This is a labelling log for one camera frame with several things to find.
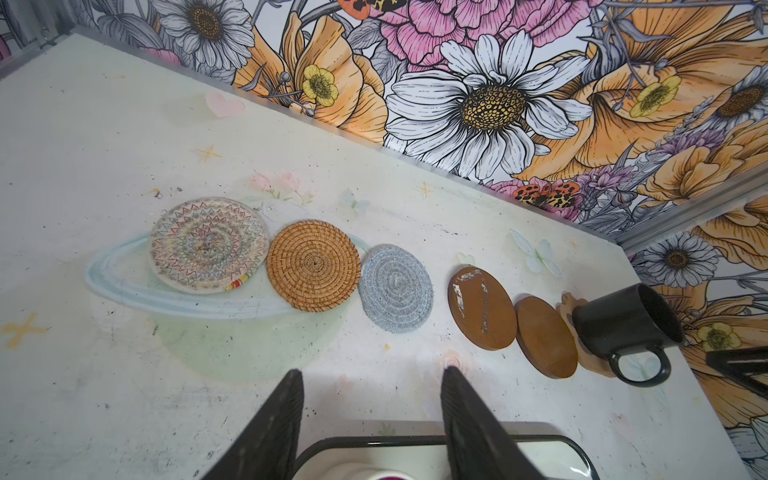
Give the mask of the woven rattan coaster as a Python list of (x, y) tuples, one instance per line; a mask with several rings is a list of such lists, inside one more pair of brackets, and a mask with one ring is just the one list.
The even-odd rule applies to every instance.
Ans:
[(268, 279), (293, 308), (324, 312), (348, 300), (357, 289), (361, 259), (350, 237), (320, 220), (282, 228), (266, 258)]

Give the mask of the paw shaped wooden coaster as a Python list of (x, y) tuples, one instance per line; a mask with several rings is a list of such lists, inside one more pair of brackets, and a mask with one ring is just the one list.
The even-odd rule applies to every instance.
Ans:
[(559, 312), (560, 316), (574, 337), (579, 365), (586, 370), (602, 375), (604, 377), (615, 378), (615, 374), (610, 369), (608, 361), (592, 354), (585, 347), (575, 329), (572, 317), (573, 311), (576, 307), (586, 303), (587, 301), (585, 299), (578, 299), (575, 298), (570, 292), (564, 292), (562, 294), (560, 303), (556, 307), (556, 310)]

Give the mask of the multicolour braided coaster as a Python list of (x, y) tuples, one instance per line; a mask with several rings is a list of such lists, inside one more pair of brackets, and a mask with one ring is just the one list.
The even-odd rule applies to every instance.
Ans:
[(268, 249), (267, 225), (256, 209), (225, 197), (203, 197), (173, 207), (156, 221), (148, 258), (169, 287), (209, 295), (244, 285)]

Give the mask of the scratched dark wooden coaster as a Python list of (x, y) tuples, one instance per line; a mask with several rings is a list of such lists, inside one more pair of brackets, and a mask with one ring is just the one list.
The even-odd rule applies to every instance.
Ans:
[(487, 271), (472, 265), (459, 269), (448, 283), (447, 299), (454, 322), (477, 347), (497, 351), (515, 341), (518, 321), (514, 303)]

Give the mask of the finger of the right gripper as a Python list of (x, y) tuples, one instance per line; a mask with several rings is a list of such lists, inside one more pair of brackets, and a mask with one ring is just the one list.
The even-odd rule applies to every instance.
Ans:
[(706, 354), (705, 361), (725, 379), (767, 398), (766, 347), (712, 351)]

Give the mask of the plain round wooden coaster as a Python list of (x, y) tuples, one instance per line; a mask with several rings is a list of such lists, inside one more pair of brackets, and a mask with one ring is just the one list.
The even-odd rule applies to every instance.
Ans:
[(571, 377), (578, 367), (573, 334), (559, 313), (544, 300), (527, 296), (516, 305), (518, 341), (528, 361), (552, 379)]

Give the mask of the black mug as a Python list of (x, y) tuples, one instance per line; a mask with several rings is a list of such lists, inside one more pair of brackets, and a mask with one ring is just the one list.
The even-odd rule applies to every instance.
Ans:
[[(655, 387), (669, 379), (672, 365), (666, 350), (684, 340), (676, 312), (658, 292), (642, 283), (576, 307), (572, 321), (586, 349), (607, 361), (619, 380), (639, 388)], [(621, 371), (620, 359), (642, 352), (655, 355), (660, 367), (647, 380), (633, 380)]]

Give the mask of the grey braided coaster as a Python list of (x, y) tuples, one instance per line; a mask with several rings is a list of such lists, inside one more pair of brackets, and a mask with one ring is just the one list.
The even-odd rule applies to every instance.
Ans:
[(391, 244), (377, 245), (367, 252), (358, 291), (367, 317), (396, 334), (419, 329), (434, 302), (426, 268), (414, 255)]

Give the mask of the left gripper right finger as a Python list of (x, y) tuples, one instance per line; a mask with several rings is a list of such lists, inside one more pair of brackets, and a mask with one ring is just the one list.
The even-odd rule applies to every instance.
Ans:
[(443, 372), (440, 400), (453, 479), (543, 477), (454, 366)]

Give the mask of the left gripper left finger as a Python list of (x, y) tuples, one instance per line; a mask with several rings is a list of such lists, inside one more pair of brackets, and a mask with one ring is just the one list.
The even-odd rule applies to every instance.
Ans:
[(206, 479), (290, 479), (294, 472), (304, 407), (302, 372), (278, 383)]

